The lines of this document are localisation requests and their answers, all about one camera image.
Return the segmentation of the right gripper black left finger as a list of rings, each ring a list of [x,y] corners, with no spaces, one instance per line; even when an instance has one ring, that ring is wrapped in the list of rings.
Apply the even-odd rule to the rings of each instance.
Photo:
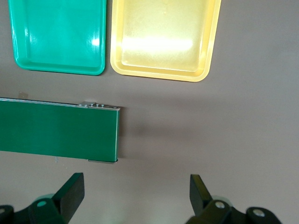
[[[15,211],[0,206],[2,224],[67,224],[85,197],[83,173],[74,173],[53,195],[42,196],[28,207]]]

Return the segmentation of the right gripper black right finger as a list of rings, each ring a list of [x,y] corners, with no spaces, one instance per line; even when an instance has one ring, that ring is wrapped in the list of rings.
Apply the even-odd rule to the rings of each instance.
[[[270,210],[249,207],[245,213],[221,199],[213,199],[199,175],[190,175],[189,198],[194,211],[188,224],[278,224]]]

